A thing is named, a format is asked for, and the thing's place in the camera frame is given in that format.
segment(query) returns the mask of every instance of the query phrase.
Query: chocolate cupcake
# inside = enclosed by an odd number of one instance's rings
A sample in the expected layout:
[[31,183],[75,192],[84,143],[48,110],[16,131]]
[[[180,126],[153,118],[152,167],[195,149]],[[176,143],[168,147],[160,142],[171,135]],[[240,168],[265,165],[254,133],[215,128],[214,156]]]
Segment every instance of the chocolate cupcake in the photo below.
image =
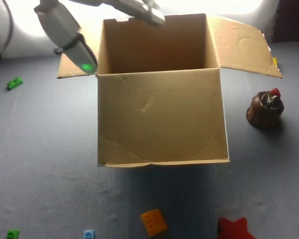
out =
[[279,123],[281,113],[284,111],[284,104],[280,97],[277,88],[257,93],[246,112],[248,122],[259,129],[276,126]]

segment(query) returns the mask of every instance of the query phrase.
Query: table surface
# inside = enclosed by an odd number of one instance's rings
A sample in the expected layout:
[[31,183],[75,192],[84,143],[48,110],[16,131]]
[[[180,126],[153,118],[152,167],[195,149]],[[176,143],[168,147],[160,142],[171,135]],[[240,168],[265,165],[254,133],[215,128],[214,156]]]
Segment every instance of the table surface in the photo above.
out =
[[[283,79],[221,69],[231,162],[97,167],[97,78],[56,79],[59,58],[0,61],[0,238],[147,239],[140,214],[160,208],[162,239],[214,239],[219,217],[246,217],[260,239],[299,239],[299,42],[271,45]],[[16,76],[24,84],[12,91]],[[245,117],[278,87],[279,127]]]

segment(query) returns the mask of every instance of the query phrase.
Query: green light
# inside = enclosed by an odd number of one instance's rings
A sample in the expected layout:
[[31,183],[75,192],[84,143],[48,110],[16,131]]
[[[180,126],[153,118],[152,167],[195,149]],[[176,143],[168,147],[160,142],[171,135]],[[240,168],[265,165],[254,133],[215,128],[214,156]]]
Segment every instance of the green light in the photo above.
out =
[[93,72],[93,66],[91,64],[82,64],[81,68],[84,71]]

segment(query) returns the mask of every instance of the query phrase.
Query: open cardboard box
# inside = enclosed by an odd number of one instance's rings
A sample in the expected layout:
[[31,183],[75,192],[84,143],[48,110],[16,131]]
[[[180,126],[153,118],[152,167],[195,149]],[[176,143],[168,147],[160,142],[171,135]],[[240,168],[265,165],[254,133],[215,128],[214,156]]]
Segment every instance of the open cardboard box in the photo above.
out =
[[281,77],[252,26],[206,14],[165,18],[161,27],[103,21],[99,164],[228,162],[219,68]]

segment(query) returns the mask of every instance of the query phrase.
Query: strawberry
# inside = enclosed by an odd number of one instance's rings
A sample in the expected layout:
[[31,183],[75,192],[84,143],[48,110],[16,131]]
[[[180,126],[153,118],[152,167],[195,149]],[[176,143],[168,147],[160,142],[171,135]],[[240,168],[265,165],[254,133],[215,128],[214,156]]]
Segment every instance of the strawberry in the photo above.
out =
[[278,96],[280,98],[280,92],[278,90],[278,88],[273,88],[270,93],[272,94],[272,96]]

